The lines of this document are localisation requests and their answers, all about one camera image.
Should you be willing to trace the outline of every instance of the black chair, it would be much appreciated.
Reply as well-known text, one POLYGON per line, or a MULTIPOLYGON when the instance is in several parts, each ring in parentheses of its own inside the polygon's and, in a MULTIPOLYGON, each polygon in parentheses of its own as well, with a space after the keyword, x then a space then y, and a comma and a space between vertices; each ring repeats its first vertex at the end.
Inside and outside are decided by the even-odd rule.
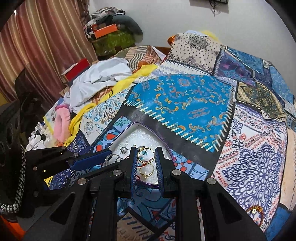
POLYGON ((20 132, 28 139, 38 122, 43 122, 46 110, 41 96, 31 87, 30 76, 26 69, 15 80, 15 91, 20 101, 20 132))

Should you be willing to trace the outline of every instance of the paisley pattern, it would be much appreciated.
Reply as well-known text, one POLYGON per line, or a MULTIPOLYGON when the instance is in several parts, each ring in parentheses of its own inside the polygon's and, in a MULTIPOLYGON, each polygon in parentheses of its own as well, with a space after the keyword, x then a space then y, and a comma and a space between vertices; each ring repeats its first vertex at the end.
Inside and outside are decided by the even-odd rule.
MULTIPOLYGON (((81 155, 86 154, 90 150, 90 145, 85 139, 83 133, 79 130, 75 139, 67 146, 67 150, 77 152, 81 155)), ((74 171, 67 169, 53 176, 50 182, 49 189, 60 189, 69 185, 71 176, 74 175, 74 171)))
MULTIPOLYGON (((236 105, 234 119, 212 177, 243 209, 252 205, 263 207, 261 229, 264 231, 280 198, 287 148, 286 125, 265 120, 260 113, 242 104, 236 105)), ((250 216, 255 222, 260 221, 259 213, 250 216)))
POLYGON ((209 37, 179 33, 166 59, 212 74, 220 48, 221 44, 209 37))
POLYGON ((129 88, 113 95, 83 115, 80 130, 90 144, 115 117, 128 91, 129 88))
POLYGON ((227 47, 227 50, 249 68, 263 74, 263 60, 247 53, 227 47))
POLYGON ((287 117, 276 96, 267 87, 258 82, 255 88, 244 83, 239 83, 237 99, 263 109, 272 119, 287 117))
MULTIPOLYGON (((220 156, 212 177, 242 208, 263 207, 260 228, 271 240, 296 204, 294 96, 273 64, 208 36, 177 34, 166 60, 149 76, 134 82, 140 84, 124 102, 128 108, 121 108, 127 91, 97 106, 83 117, 80 144, 76 139, 69 148, 80 153, 108 148, 135 121, 126 112, 138 107, 150 115, 147 119, 161 122, 166 133, 170 129, 178 138, 199 145, 197 151, 215 156, 214 161, 220 156), (121 116, 107 128, 118 111, 133 121, 121 116)), ((175 167, 192 178, 204 180, 211 174, 184 153, 171 151, 175 167)), ((51 188, 70 186, 79 175, 96 168, 100 166, 79 172, 66 170, 54 177, 51 188)), ((174 240, 175 214, 175 199, 163 199, 158 190, 137 186, 132 199, 118 199, 118 240, 174 240)), ((259 213, 249 215, 260 222, 259 213)))
POLYGON ((136 108, 138 103, 181 138, 213 152, 215 135, 226 131, 232 91, 214 77, 176 74, 136 85, 125 104, 136 108))
POLYGON ((190 175, 190 177, 199 179, 199 180, 205 180, 209 170, 205 169, 201 165, 192 162, 191 160, 187 159, 186 157, 176 153, 174 150, 171 149, 171 152, 173 154, 173 161, 175 164, 176 169, 179 169, 187 174, 190 175))
POLYGON ((217 59, 214 76, 228 77, 255 86, 251 71, 223 50, 217 59))
POLYGON ((277 69, 273 66, 269 66, 270 74, 272 78, 272 88, 278 95, 283 98, 285 101, 294 103, 294 95, 291 93, 288 85, 285 80, 281 76, 281 74, 277 71, 277 69))

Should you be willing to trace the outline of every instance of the cardboard box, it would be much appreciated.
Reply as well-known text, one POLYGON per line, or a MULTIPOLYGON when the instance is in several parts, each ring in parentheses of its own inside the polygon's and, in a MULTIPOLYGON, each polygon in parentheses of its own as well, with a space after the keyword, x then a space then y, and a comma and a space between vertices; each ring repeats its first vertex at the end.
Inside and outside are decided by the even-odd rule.
POLYGON ((116 24, 113 24, 113 25, 107 26, 105 28, 99 29, 98 31, 94 32, 94 35, 95 35, 96 38, 100 38, 102 36, 105 36, 105 35, 107 35, 109 33, 115 32, 117 30, 118 29, 117 29, 116 24))

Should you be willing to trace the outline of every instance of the pile of clothes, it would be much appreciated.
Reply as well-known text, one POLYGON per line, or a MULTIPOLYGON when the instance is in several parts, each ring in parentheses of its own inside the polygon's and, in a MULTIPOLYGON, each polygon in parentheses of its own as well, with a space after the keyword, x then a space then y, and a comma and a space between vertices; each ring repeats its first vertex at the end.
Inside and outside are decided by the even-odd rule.
POLYGON ((133 35, 143 35, 139 25, 125 11, 116 7, 105 7, 91 14, 91 20, 84 26, 88 38, 96 39, 94 32, 112 24, 117 26, 118 30, 128 29, 133 35))

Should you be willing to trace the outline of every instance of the gold ring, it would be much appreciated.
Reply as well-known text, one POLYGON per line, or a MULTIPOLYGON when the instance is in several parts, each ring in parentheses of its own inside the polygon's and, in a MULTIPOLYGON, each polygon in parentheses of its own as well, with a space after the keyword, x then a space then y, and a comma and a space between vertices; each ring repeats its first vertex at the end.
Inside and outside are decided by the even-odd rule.
POLYGON ((149 165, 151 165, 151 166, 153 167, 152 172, 149 173, 149 174, 143 174, 143 173, 141 172, 141 168, 140 168, 140 174, 141 174, 141 176, 143 176, 144 178, 150 177, 150 176, 153 174, 153 172, 154 172, 154 166, 153 166, 151 163, 149 163, 149 165))
POLYGON ((154 159, 155 159, 155 153, 154 153, 154 151, 151 149, 151 148, 149 148, 149 147, 142 147, 142 148, 140 148, 139 150, 138 150, 138 159, 139 159, 139 161, 141 162, 141 163, 143 163, 143 164, 150 164, 151 162, 153 162, 154 161, 154 159), (151 157, 151 159, 149 160, 149 161, 142 161, 141 159, 140 159, 140 153, 142 152, 142 151, 144 151, 144 150, 151 150, 152 152, 153 152, 153 157, 151 157))

